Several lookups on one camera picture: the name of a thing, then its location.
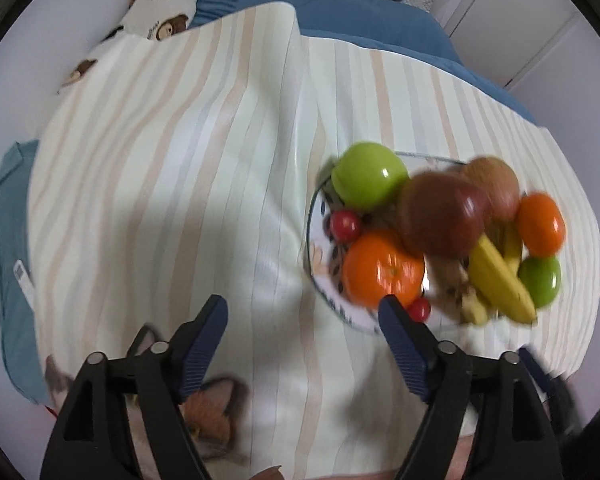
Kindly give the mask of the tan red apple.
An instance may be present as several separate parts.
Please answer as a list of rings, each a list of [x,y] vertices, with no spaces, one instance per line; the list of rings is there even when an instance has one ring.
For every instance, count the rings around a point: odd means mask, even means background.
[[[460,170],[460,174],[486,192],[495,221],[512,222],[515,219],[520,187],[514,170],[504,160],[494,156],[476,157]]]

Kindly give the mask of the green apple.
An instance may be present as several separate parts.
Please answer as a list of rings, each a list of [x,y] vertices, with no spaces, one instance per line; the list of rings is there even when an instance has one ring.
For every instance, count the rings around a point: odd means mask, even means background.
[[[522,260],[518,278],[526,286],[534,306],[541,309],[549,306],[562,287],[562,268],[555,256]]]
[[[330,180],[349,208],[370,212],[390,203],[410,178],[400,157],[375,142],[352,144],[337,160]]]

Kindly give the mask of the curved banana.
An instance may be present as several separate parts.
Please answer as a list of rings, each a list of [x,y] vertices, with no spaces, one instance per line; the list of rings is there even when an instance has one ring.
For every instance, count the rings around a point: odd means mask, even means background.
[[[517,276],[522,241],[511,223],[498,228],[496,234],[498,244],[494,244],[488,234],[483,234],[471,249],[468,281],[502,315],[518,323],[532,322],[532,302]]]

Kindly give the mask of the bear print pillow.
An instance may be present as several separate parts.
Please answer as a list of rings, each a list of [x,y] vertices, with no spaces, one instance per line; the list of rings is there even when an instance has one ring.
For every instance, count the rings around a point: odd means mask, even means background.
[[[193,21],[198,0],[131,0],[121,22],[81,60],[60,86],[58,92],[68,88],[85,77],[85,74],[98,62],[114,38],[134,35],[152,41],[184,32]]]

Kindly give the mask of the teal cushion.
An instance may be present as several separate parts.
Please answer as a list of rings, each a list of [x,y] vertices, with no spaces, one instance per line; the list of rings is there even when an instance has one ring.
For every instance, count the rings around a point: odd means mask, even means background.
[[[38,358],[34,286],[29,266],[27,206],[38,141],[14,143],[0,166],[0,327],[2,359],[16,390],[50,402]]]

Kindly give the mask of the white door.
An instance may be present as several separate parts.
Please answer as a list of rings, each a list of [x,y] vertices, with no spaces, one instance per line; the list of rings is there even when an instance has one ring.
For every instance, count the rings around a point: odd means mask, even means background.
[[[504,88],[581,17],[571,0],[436,0],[432,14],[464,65]]]

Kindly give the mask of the long banana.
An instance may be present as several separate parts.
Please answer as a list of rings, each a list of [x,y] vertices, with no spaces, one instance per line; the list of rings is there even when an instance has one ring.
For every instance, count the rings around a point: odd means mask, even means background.
[[[536,320],[533,300],[490,238],[482,234],[468,257],[468,278],[496,310],[518,324]]]

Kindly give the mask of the orange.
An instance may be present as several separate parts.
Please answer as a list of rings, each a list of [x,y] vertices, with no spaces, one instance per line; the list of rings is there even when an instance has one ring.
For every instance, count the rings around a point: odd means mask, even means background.
[[[374,229],[351,244],[343,258],[341,281],[347,298],[376,311],[388,295],[408,307],[422,292],[424,258],[410,255],[396,232]]]
[[[531,257],[553,257],[564,244],[565,220],[556,202],[545,193],[530,193],[520,200],[515,224]]]

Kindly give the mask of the red object under cushion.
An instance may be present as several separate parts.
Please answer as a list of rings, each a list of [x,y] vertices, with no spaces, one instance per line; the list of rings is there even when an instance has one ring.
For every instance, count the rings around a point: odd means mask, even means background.
[[[53,408],[51,408],[48,405],[44,405],[44,408],[46,409],[46,411],[48,411],[50,414],[52,414],[55,418],[57,418],[58,413]]]

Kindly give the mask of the dark red apple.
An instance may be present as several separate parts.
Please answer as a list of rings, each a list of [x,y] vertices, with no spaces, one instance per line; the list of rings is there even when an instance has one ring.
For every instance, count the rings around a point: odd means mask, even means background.
[[[426,171],[402,185],[398,232],[414,256],[463,259],[491,220],[486,192],[452,172]]]

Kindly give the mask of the striped cat print blanket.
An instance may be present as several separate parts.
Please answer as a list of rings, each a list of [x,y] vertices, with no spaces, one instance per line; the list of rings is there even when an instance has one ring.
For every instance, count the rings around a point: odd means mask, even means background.
[[[169,338],[209,296],[228,324],[209,376],[248,389],[217,479],[400,466],[422,414],[385,339],[340,320],[310,271],[318,182],[352,144],[504,159],[567,225],[562,290],[531,326],[498,318],[440,336],[479,356],[531,346],[571,375],[600,301],[600,230],[545,128],[463,79],[392,52],[302,36],[270,3],[162,41],[120,35],[90,56],[42,135],[29,190],[38,354],[52,402],[85,358],[117,359],[144,325]]]

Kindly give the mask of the white remote control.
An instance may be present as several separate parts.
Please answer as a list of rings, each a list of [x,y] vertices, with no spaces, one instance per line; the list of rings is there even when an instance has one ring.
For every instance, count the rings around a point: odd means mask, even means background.
[[[24,299],[27,301],[29,308],[34,311],[35,288],[22,260],[18,259],[15,261],[14,266],[12,267],[12,272],[14,272],[14,277],[18,286],[20,287]]]

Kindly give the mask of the oval deer pattern tray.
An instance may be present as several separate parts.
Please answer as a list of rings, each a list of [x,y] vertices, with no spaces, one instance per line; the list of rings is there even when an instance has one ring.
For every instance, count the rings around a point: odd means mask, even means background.
[[[465,179],[460,174],[460,170],[468,162],[451,162],[439,157],[397,155],[406,166],[410,179],[416,174],[426,171],[452,172],[452,174],[458,174]],[[367,310],[352,304],[344,293],[341,281],[342,263],[352,243],[341,244],[334,240],[329,232],[329,218],[336,210],[350,209],[362,220],[362,234],[374,229],[388,229],[393,230],[400,237],[398,215],[396,214],[396,202],[400,191],[396,193],[396,197],[390,203],[383,207],[370,212],[358,211],[347,207],[340,200],[332,187],[329,175],[314,195],[309,214],[306,248],[308,248],[309,274],[312,282],[329,307],[336,311],[343,321],[351,326],[364,328],[368,332],[376,332],[379,328],[379,306],[376,311]],[[489,235],[490,227],[495,223],[498,221],[493,219],[492,214],[483,234]],[[463,326],[483,326],[488,324],[492,318],[506,318],[500,311],[493,309],[480,292],[469,283],[468,256],[463,259],[414,256],[424,258],[425,263],[422,292],[419,296],[426,297],[431,306],[430,317],[425,324],[430,330],[444,338],[454,338],[457,331]]]

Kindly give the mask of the blue duvet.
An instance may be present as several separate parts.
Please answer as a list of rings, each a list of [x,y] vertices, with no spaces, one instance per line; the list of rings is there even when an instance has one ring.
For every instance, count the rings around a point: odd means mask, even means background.
[[[426,11],[391,0],[197,0],[191,28],[270,2],[294,7],[303,36],[337,39],[416,58],[472,84],[529,122],[532,114],[502,87],[470,70]]]

